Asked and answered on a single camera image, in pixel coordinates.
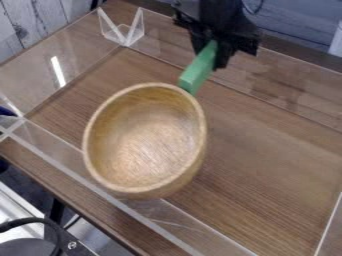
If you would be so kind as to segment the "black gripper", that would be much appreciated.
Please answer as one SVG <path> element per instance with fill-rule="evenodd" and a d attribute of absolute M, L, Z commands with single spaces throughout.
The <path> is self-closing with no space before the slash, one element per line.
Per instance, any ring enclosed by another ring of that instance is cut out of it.
<path fill-rule="evenodd" d="M 236 51 L 257 55 L 262 33 L 244 14 L 243 0 L 172 0 L 174 22 L 190 33 L 195 54 L 218 43 L 214 71 L 224 69 Z"/>

